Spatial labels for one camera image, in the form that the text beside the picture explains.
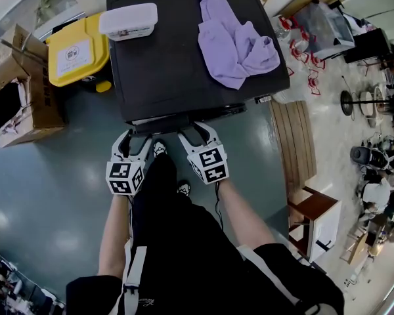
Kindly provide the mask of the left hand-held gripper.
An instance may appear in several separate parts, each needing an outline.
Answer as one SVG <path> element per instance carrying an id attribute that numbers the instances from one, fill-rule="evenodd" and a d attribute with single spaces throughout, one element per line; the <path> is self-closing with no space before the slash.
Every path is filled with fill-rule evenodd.
<path id="1" fill-rule="evenodd" d="M 134 196 L 144 180 L 144 166 L 152 145 L 152 135 L 148 135 L 139 151 L 130 154 L 133 130 L 122 133 L 112 145 L 112 157 L 106 164 L 106 182 L 114 195 Z"/>

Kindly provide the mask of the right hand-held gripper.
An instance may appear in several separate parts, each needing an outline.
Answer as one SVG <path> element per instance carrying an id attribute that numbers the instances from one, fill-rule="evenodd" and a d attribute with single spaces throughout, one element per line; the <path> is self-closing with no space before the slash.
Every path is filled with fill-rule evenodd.
<path id="1" fill-rule="evenodd" d="M 193 171 L 204 184 L 213 184 L 229 178 L 227 154 L 221 144 L 217 131 L 208 124 L 200 121 L 195 121 L 193 127 L 200 135 L 203 144 L 194 145 L 182 131 L 177 133 L 187 153 L 187 160 L 191 164 Z M 213 144 L 220 145 L 211 148 L 206 147 Z"/>

